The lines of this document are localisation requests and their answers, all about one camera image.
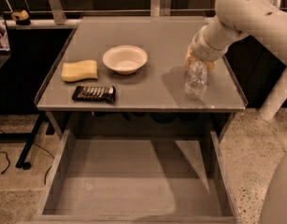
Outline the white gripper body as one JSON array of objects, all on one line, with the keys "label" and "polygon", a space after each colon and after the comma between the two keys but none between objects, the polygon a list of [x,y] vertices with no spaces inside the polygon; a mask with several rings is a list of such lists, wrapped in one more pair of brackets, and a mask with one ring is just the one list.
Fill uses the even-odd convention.
[{"label": "white gripper body", "polygon": [[201,30],[195,34],[190,44],[190,55],[203,62],[215,62],[228,51],[228,48],[215,49],[211,47],[204,38],[205,29],[206,27],[203,26]]}]

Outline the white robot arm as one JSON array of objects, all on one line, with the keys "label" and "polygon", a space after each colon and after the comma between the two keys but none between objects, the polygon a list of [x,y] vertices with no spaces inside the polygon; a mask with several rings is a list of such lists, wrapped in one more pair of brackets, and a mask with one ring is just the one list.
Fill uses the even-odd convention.
[{"label": "white robot arm", "polygon": [[[215,0],[215,17],[194,36],[185,62],[211,65],[247,35],[286,65],[259,109],[262,119],[271,120],[287,99],[287,12],[280,0]],[[272,175],[258,224],[287,224],[287,153]]]}]

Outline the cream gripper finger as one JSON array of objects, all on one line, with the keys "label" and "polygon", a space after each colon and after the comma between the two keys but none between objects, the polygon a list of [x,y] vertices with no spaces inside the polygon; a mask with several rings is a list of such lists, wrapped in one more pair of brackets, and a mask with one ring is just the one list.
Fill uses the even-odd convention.
[{"label": "cream gripper finger", "polygon": [[187,53],[185,56],[185,62],[184,62],[184,67],[186,69],[189,68],[190,64],[196,60],[194,56],[194,50],[191,47],[188,47]]},{"label": "cream gripper finger", "polygon": [[215,62],[205,61],[205,66],[209,72],[211,72],[215,67]]}]

